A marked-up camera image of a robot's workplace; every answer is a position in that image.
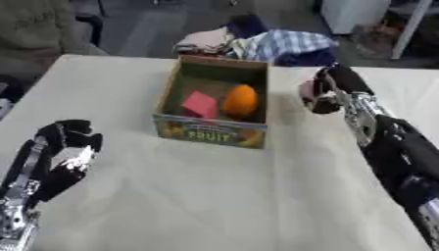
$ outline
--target plaid shirt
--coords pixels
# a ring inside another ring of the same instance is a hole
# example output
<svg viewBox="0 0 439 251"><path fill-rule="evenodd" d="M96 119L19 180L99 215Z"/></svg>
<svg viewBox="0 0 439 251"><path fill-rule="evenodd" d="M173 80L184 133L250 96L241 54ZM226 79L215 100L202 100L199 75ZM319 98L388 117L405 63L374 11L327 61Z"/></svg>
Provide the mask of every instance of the plaid shirt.
<svg viewBox="0 0 439 251"><path fill-rule="evenodd" d="M284 53L302 54L336 45L322 34L274 29L249 38L242 59L267 62Z"/></svg>

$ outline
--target gray sweater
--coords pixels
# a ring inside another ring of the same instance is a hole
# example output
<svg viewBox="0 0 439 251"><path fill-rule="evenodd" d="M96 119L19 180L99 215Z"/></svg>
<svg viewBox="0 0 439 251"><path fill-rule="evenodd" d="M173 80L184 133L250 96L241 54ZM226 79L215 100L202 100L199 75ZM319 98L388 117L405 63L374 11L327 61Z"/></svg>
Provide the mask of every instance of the gray sweater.
<svg viewBox="0 0 439 251"><path fill-rule="evenodd" d="M0 0L0 75L32 81L62 54L99 54L74 24L68 0Z"/></svg>

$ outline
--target white cabinet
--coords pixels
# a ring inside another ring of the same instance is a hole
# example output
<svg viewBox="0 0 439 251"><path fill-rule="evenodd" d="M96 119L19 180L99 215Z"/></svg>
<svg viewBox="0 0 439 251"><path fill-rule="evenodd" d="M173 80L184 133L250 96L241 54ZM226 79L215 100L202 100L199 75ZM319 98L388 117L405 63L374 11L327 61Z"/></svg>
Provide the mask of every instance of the white cabinet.
<svg viewBox="0 0 439 251"><path fill-rule="evenodd" d="M379 23L391 0L324 0L321 14L334 34L351 33L356 25Z"/></svg>

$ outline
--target box label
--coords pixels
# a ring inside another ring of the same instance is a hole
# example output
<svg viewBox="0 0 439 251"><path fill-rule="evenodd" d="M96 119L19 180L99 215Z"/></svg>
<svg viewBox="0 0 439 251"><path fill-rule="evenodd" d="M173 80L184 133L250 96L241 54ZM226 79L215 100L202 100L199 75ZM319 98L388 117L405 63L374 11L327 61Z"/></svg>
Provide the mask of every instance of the box label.
<svg viewBox="0 0 439 251"><path fill-rule="evenodd" d="M257 127L217 125L155 117L161 137L249 148L264 146L265 130Z"/></svg>

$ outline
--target orange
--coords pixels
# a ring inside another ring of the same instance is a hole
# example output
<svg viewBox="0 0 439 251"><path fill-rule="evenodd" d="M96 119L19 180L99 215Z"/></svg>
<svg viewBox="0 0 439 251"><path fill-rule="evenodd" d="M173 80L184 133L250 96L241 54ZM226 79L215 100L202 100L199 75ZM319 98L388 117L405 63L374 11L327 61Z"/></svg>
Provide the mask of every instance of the orange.
<svg viewBox="0 0 439 251"><path fill-rule="evenodd" d="M245 118L258 107L258 94L247 84L234 86L222 102L222 110L230 116Z"/></svg>

